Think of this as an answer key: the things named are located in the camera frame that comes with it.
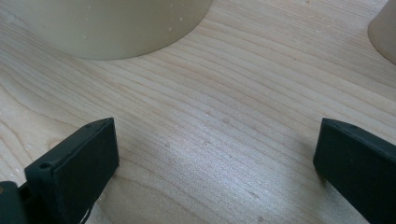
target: light wooden table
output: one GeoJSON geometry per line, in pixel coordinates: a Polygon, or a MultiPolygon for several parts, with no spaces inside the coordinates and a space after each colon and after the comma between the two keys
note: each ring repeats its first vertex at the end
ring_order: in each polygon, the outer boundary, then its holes
{"type": "Polygon", "coordinates": [[[88,61],[0,0],[0,181],[114,117],[120,168],[91,223],[367,223],[312,164],[323,117],[396,143],[396,65],[367,25],[384,0],[214,0],[172,46],[88,61]]]}

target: beige cylindrical object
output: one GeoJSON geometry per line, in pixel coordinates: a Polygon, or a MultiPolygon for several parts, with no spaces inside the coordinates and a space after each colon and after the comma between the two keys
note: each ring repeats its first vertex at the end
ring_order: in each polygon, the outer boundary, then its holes
{"type": "Polygon", "coordinates": [[[10,0],[32,32],[66,53],[97,60],[161,49],[189,33],[211,0],[10,0]]]}
{"type": "Polygon", "coordinates": [[[396,64],[396,0],[389,0],[369,25],[373,46],[396,64]]]}

